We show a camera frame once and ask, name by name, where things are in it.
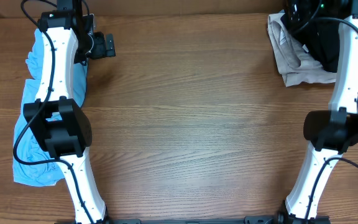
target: black bracket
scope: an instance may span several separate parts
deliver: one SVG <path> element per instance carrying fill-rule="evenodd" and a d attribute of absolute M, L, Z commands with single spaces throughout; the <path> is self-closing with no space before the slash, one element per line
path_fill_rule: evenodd
<path fill-rule="evenodd" d="M 305 221 L 303 218 L 289 216 L 284 219 L 284 222 L 277 224 L 331 224 L 331 221 L 329 220 L 329 217 L 316 217 Z"/>
<path fill-rule="evenodd" d="M 24 105 L 23 115 L 27 122 L 41 105 L 39 99 Z M 62 120 L 47 121 L 56 112 L 60 113 Z M 34 117 L 30 129 L 41 149 L 49 152 L 51 158 L 72 154 L 81 157 L 85 147 L 92 143 L 91 123 L 74 99 L 61 97 L 58 101 L 46 102 L 45 109 Z"/>
<path fill-rule="evenodd" d="M 102 32 L 94 33 L 94 15 L 83 16 L 81 1 L 58 0 L 57 9 L 42 13 L 38 21 L 40 31 L 54 27 L 73 29 L 78 40 L 74 63 L 116 56 L 112 34 L 106 35 L 105 40 Z"/>
<path fill-rule="evenodd" d="M 317 151 L 325 148 L 343 154 L 358 143 L 358 114 L 349 114 L 345 108 L 311 111 L 306 116 L 303 135 Z"/>
<path fill-rule="evenodd" d="M 142 222 L 138 219 L 133 220 L 110 220 L 106 224 L 142 224 Z"/>
<path fill-rule="evenodd" d="M 247 216 L 244 224 L 274 224 L 274 218 L 272 215 Z"/>

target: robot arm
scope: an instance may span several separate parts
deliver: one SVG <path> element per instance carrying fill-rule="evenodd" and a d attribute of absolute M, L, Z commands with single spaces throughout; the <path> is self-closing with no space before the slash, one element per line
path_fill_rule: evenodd
<path fill-rule="evenodd" d="M 90 164 L 89 150 L 92 142 L 91 125 L 88 118 L 73 100 L 73 66 L 75 63 L 87 63 L 88 58 L 99 59 L 115 56 L 112 35 L 107 42 L 100 32 L 94 33 L 94 16 L 82 16 L 81 1 L 58 0 L 58 10 L 42 13 L 39 20 L 40 30 L 46 32 L 55 47 L 55 71 L 52 92 L 46 103 L 44 113 L 35 117 L 30 125 L 42 150 L 49 152 L 51 158 L 71 164 L 78 183 L 72 173 L 61 162 L 61 168 L 67 182 L 75 207 L 77 223 L 105 223 L 107 209 L 100 197 L 94 181 Z M 24 117 L 29 122 L 40 105 L 45 101 L 52 69 L 52 51 L 45 34 L 44 65 L 40 88 L 35 103 L 24 105 Z M 60 113 L 61 121 L 47 121 L 53 113 Z"/>
<path fill-rule="evenodd" d="M 358 27 L 358 18 L 346 18 Z M 312 111 L 305 120 L 304 135 L 308 150 L 296 184 L 285 200 L 288 216 L 304 219 L 310 194 L 324 162 L 342 157 L 348 146 L 358 142 L 358 35 L 345 24 L 339 26 L 340 55 L 334 93 L 329 102 L 330 111 Z M 317 184 L 308 219 L 317 215 L 321 194 L 337 160 L 331 161 Z"/>

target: crumpled fabric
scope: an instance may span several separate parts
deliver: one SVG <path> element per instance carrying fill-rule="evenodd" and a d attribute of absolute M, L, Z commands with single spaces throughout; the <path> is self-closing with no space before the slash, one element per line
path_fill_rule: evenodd
<path fill-rule="evenodd" d="M 24 126 L 27 124 L 27 121 L 23 116 L 23 105 L 25 103 L 33 103 L 35 101 L 35 95 L 38 92 L 42 77 L 44 42 L 42 39 L 42 33 L 38 29 L 35 30 L 34 35 L 34 46 L 32 47 L 32 51 L 29 52 L 28 59 L 25 61 L 29 68 L 29 72 L 34 79 L 27 79 L 25 81 L 21 103 L 21 114 L 14 128 L 13 144 L 15 143 L 20 132 L 23 130 Z M 73 90 L 74 100 L 78 106 L 82 106 L 85 100 L 87 69 L 88 66 L 82 66 L 79 63 L 74 64 Z M 50 119 L 61 120 L 62 118 L 59 114 L 55 114 Z M 17 148 L 17 155 L 23 161 L 29 162 L 50 159 L 49 153 L 44 152 L 40 148 L 30 129 L 25 132 L 23 138 L 21 139 L 19 147 Z M 55 185 L 60 179 L 64 178 L 62 171 L 56 163 L 27 166 L 18 163 L 13 158 L 12 168 L 14 182 L 34 187 Z"/>
<path fill-rule="evenodd" d="M 295 38 L 288 33 L 281 17 L 284 13 L 268 16 L 267 30 L 272 43 L 278 72 L 285 86 L 307 83 L 333 83 L 336 73 L 327 72 L 321 63 L 315 60 Z"/>

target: tabletop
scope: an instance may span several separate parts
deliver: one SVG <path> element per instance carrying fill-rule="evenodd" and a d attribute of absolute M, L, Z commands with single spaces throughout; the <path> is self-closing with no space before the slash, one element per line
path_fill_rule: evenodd
<path fill-rule="evenodd" d="M 91 165 L 113 218 L 273 215 L 306 152 L 303 122 L 333 84 L 286 88 L 267 14 L 97 17 L 114 58 L 90 61 L 83 111 Z M 67 185 L 13 182 L 13 129 L 34 43 L 27 19 L 0 19 L 0 223 L 73 220 Z M 358 163 L 358 145 L 346 158 Z M 318 209 L 358 223 L 358 170 L 339 163 Z"/>

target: black object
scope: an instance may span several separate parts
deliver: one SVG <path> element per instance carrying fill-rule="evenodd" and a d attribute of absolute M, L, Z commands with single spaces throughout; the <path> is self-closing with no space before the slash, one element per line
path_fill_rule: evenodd
<path fill-rule="evenodd" d="M 308 22 L 316 9 L 319 10 L 316 17 L 344 19 L 352 15 L 358 18 L 358 0 L 324 0 L 322 5 L 318 4 L 317 0 L 285 0 L 285 15 L 281 20 L 291 33 L 291 30 Z M 340 49 L 338 27 L 338 23 L 310 22 L 301 32 L 293 34 L 327 72 L 337 72 Z"/>
<path fill-rule="evenodd" d="M 72 222 L 57 222 L 55 224 L 87 224 L 87 223 L 77 223 L 76 221 L 72 221 Z M 132 222 L 132 220 L 124 220 L 123 222 L 116 222 L 115 220 L 110 219 L 109 211 L 106 208 L 106 213 L 104 214 L 103 220 L 97 220 L 95 224 L 140 224 L 140 220 L 137 220 L 137 222 Z"/>
<path fill-rule="evenodd" d="M 42 103 L 26 103 L 23 108 L 24 118 L 29 122 L 41 107 Z M 59 112 L 61 121 L 47 121 L 52 113 Z M 51 158 L 76 154 L 83 155 L 85 147 L 92 143 L 92 130 L 89 119 L 74 99 L 61 97 L 58 101 L 46 102 L 42 113 L 30 124 L 41 149 L 49 152 Z"/>
<path fill-rule="evenodd" d="M 91 55 L 89 56 L 90 59 L 95 60 L 105 57 L 116 56 L 116 49 L 114 48 L 114 40 L 112 39 L 112 34 L 106 35 L 105 41 L 103 33 L 96 32 L 93 34 L 93 41 L 94 46 Z"/>
<path fill-rule="evenodd" d="M 107 46 L 102 32 L 93 33 L 93 15 L 83 16 L 81 1 L 58 0 L 57 10 L 43 12 L 38 21 L 40 31 L 46 32 L 48 28 L 63 27 L 73 29 L 77 39 L 78 48 L 74 63 L 85 62 L 88 57 L 100 59 L 116 56 L 112 34 L 108 34 Z"/>
<path fill-rule="evenodd" d="M 275 217 L 271 215 L 249 216 L 244 219 L 244 224 L 274 224 Z"/>
<path fill-rule="evenodd" d="M 316 217 L 308 220 L 307 222 L 303 218 L 296 218 L 293 215 L 289 215 L 284 218 L 282 223 L 277 224 L 331 224 L 329 217 Z"/>
<path fill-rule="evenodd" d="M 339 111 L 311 111 L 303 125 L 303 135 L 317 151 L 322 148 L 343 154 L 349 146 L 358 143 L 358 114 Z"/>
<path fill-rule="evenodd" d="M 227 219 L 209 219 L 209 220 L 108 220 L 106 224 L 265 224 L 264 222 L 247 223 L 247 217 L 244 218 L 227 218 Z"/>

